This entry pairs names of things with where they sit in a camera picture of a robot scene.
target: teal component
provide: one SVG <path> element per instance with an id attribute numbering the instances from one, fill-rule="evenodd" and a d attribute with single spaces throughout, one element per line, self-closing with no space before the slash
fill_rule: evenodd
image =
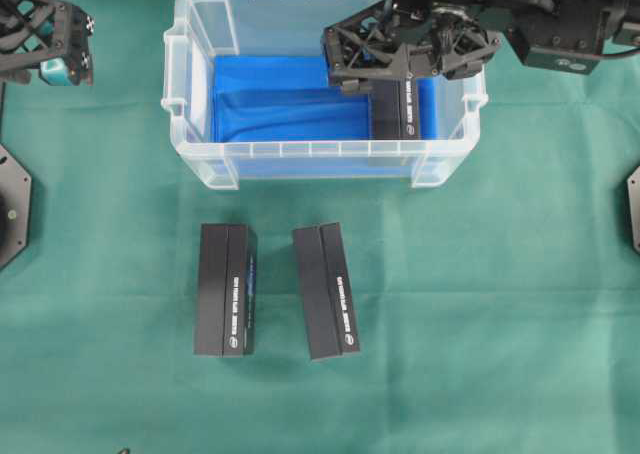
<path id="1" fill-rule="evenodd" d="M 69 76 L 69 68 L 59 57 L 40 63 L 40 75 L 52 86 L 73 86 Z"/>
<path id="2" fill-rule="evenodd" d="M 42 26 L 40 26 L 40 29 L 38 29 L 38 34 L 40 34 L 43 37 L 50 36 L 51 34 L 53 34 L 53 23 L 47 21 L 44 24 L 42 24 Z"/>

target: blue fabric lining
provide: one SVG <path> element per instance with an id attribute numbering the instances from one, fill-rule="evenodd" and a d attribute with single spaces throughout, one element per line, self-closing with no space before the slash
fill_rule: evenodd
<path id="1" fill-rule="evenodd" d="M 367 140 L 366 96 L 327 84 L 321 57 L 219 57 L 213 142 Z M 435 138 L 433 81 L 420 83 L 423 139 Z"/>

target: black hexagonal mount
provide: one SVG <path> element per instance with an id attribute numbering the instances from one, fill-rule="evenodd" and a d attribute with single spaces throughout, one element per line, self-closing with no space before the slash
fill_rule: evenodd
<path id="1" fill-rule="evenodd" d="M 28 242 L 31 176 L 0 146 L 0 269 Z"/>

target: cable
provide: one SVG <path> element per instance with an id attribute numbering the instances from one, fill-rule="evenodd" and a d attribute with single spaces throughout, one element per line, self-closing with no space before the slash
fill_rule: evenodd
<path id="1" fill-rule="evenodd" d="M 612 61 L 616 59 L 627 59 L 629 57 L 634 57 L 640 54 L 640 47 L 636 49 L 631 49 L 629 51 L 615 52 L 612 54 L 600 54 L 595 56 L 598 61 Z"/>

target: black metal bracket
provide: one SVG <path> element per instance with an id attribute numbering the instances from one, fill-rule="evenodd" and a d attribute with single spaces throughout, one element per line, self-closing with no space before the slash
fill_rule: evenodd
<path id="1" fill-rule="evenodd" d="M 640 254 L 640 167 L 627 180 L 629 207 L 631 208 L 631 230 L 633 248 Z"/>
<path id="2" fill-rule="evenodd" d="M 31 176 L 0 145 L 0 269 L 27 247 L 30 204 Z"/>

